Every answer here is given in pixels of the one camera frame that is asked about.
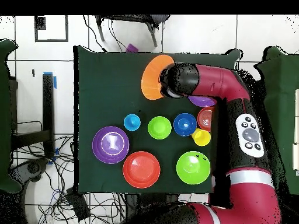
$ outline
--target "chair leg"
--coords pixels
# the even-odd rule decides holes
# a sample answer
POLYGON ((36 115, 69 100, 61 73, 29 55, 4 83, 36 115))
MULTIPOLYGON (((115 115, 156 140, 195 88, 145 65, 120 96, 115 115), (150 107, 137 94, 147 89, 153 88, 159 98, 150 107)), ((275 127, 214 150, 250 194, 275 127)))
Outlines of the chair leg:
POLYGON ((156 28, 152 27, 148 22, 145 23, 148 27, 148 30, 149 32, 151 33, 151 36, 152 36, 152 41, 154 42, 154 46, 155 47, 158 47, 157 45, 157 41, 156 41, 156 37, 155 37, 155 31, 156 31, 156 28))
POLYGON ((100 33, 100 39, 104 42, 105 39, 104 39, 104 35, 103 35, 103 32, 102 32, 102 27, 100 24, 98 24, 98 29, 99 29, 99 33, 100 33))

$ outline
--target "control panel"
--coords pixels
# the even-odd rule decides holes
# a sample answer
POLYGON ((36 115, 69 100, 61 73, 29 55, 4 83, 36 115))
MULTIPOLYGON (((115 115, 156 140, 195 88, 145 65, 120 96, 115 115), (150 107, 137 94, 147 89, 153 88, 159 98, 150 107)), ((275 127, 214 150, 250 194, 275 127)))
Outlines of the control panel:
POLYGON ((262 157, 264 148, 255 118, 248 113, 241 114, 236 119, 236 127, 241 150, 247 155, 256 158, 262 157))

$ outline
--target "small yellow cup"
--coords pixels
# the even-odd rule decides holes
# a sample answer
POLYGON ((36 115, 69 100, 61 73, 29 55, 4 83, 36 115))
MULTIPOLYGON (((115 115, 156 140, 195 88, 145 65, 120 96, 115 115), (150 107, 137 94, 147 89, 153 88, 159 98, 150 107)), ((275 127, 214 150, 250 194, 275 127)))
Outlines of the small yellow cup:
POLYGON ((197 128, 191 136, 198 146, 206 146, 211 141, 211 134, 204 129, 197 128))

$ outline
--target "green tablecloth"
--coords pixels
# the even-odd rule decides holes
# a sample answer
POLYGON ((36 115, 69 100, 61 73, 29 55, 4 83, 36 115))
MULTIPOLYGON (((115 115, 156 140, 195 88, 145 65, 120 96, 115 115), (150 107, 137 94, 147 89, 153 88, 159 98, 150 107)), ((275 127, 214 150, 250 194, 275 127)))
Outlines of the green tablecloth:
MULTIPOLYGON (((278 47, 266 50, 265 61, 258 65, 264 77, 266 111, 286 170, 291 194, 299 194, 299 176, 293 170, 295 130, 295 90, 299 89, 299 55, 285 54, 278 47)), ((276 160, 277 169, 280 161, 276 160)))
MULTIPOLYGON (((147 64, 159 54, 97 53, 78 49, 79 66, 79 191, 120 193, 210 193, 211 177, 199 185, 187 185, 176 174, 176 162, 187 151, 199 151, 209 159, 211 144, 197 146, 192 138, 181 137, 172 130, 164 140, 155 140, 147 131, 155 116, 165 116, 171 123, 180 113, 197 116, 200 108, 187 98, 147 100, 141 93, 141 77, 147 64), (127 131, 126 115, 137 114, 141 126, 127 131), (114 125, 126 132, 130 140, 129 154, 147 151, 158 159, 161 173, 158 181, 146 189, 129 185, 123 177, 123 162, 105 164, 93 154, 92 140, 103 127, 114 125)), ((213 65, 233 69, 239 50, 227 55, 168 54, 175 61, 213 65)))

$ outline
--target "orange plate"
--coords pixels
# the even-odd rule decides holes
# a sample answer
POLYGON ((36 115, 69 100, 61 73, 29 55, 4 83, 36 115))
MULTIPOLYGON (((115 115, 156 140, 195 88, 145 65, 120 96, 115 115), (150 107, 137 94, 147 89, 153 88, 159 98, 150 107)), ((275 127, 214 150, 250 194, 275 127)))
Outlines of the orange plate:
POLYGON ((156 56, 145 68, 141 79, 141 91, 148 100, 158 100, 163 97, 160 93, 159 76, 162 70, 174 61, 168 55, 156 56))
POLYGON ((150 187, 159 178, 159 161, 145 151, 132 153, 124 161, 123 174, 126 181, 133 187, 150 187))
POLYGON ((204 107, 197 115, 197 122, 199 127, 208 132, 211 131, 212 112, 214 107, 204 107))

